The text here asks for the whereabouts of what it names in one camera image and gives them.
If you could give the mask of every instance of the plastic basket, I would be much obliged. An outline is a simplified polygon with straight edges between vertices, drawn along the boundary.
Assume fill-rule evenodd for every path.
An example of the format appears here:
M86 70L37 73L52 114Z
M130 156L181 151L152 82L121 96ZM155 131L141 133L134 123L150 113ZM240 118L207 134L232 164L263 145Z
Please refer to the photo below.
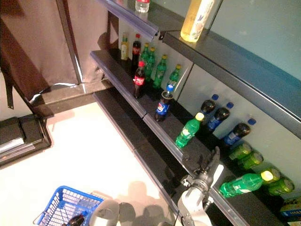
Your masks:
M102 198L61 186L56 189L45 210L33 223L39 226L61 226L86 211L87 215L81 226L89 226L93 211L102 201Z

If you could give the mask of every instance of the black shelf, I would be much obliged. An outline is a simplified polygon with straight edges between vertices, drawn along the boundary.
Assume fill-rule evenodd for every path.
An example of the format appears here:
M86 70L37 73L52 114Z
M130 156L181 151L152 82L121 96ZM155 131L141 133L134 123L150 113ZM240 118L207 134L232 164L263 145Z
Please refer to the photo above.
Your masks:
M163 42L301 138L301 81L212 31L196 43L167 32Z
M218 144L218 139L215 136L211 135L206 138L196 136L189 145L183 149L178 148L175 145L174 140L187 120L192 118L192 115L190 115L180 104L174 102L171 104L168 117L162 122L156 122L153 116L162 90L154 90L151 83L148 83L144 89L145 95L140 99L135 99L132 94L134 86L130 70L131 62L121 61L118 49L110 50L110 52L106 50L93 51L91 56L99 66L102 67L115 88L119 92L121 90L120 94L127 102L130 105L132 105L132 101L137 102L135 106L139 105L139 110L141 111L141 109L143 109L146 112L145 115L139 116L188 173L194 176L193 171L195 169L200 166L206 166L207 159L210 156L210 150ZM265 200L258 198L254 193L247 193L226 200L218 192L218 188L224 181L229 181L238 176L236 172L233 173L227 167L231 167L231 165L228 164L229 162L227 162L226 158L227 156L224 156L224 161L226 162L224 172L210 191L210 195L213 197L219 210L233 225L237 226L269 225L270 222L276 226L283 225L269 207L266 206ZM255 211L260 211L260 218L254 217Z
M98 0L112 14L128 22L143 37L151 41L158 32L179 31L184 18L152 2L148 13L135 10L135 0Z

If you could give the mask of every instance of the green soda bottle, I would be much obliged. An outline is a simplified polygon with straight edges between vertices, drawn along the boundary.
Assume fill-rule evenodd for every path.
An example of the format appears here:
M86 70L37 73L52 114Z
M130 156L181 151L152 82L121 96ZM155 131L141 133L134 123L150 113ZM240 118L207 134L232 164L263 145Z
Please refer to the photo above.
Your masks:
M154 54L155 48L151 47L150 51L151 52L150 52L149 58L147 58L146 66L145 66L145 70L144 70L146 81L151 80L151 72L152 72L152 69L153 69L155 61L156 61L155 54Z
M269 181L272 179L273 174L270 171L264 171L261 174L247 173L231 182L223 183L220 192L225 198L229 198L255 191L261 187L264 180Z
M140 61L143 61L146 64L146 61L147 61L148 58L149 58L149 44L145 43L144 44L144 50L141 54L141 60Z
M178 79L179 79L180 69L181 69L181 65L177 65L175 67L175 70L169 76L169 81L166 85L166 88L167 88L167 86L171 85L171 86L173 86L173 90L174 90L175 85L177 84Z
M189 120L184 128L182 129L181 133L178 135L178 137L175 140L175 144L178 147L184 147L187 145L188 141L193 138L195 133L199 129L199 125L201 121L203 120L204 115L202 113L197 113L196 117L194 119Z
M163 55L160 63L157 66L154 84L152 85L155 89L159 89L161 87L161 82L166 71L166 59L167 56Z

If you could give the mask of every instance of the sprite bottle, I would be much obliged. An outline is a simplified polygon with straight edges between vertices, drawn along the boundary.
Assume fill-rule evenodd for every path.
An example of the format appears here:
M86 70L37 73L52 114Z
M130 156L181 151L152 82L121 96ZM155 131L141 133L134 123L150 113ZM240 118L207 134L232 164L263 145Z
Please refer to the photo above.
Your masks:
M163 55L160 63L157 66L154 84L152 85L155 89L159 89L161 87L161 82L166 71L166 59L167 56Z
M175 140L175 144L178 147L184 147L187 145L188 141L190 141L190 139L193 138L195 133L198 131L199 125L203 118L204 115L199 112L194 119L191 119L186 123L181 133Z

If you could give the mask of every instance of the bottle cap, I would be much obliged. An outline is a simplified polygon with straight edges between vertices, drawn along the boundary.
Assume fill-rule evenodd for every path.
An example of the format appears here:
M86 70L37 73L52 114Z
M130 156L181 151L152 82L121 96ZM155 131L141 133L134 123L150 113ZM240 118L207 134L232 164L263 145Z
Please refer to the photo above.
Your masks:
M203 118L204 118L204 115L203 115L201 112L197 113L197 115L196 115L196 120L202 121Z
M264 171L261 174L262 179L264 179L265 181L269 181L273 179L273 174L270 171Z
M226 107L229 109L233 108L233 106L234 106L234 104L232 102L228 102L226 105Z
M248 123L253 126L255 123L256 123L256 120L255 119L249 119L248 120Z
M138 67L144 67L145 63L143 61L139 61Z
M212 98L212 100L217 100L218 97L219 97L219 96L218 96L217 94L213 94L211 98Z

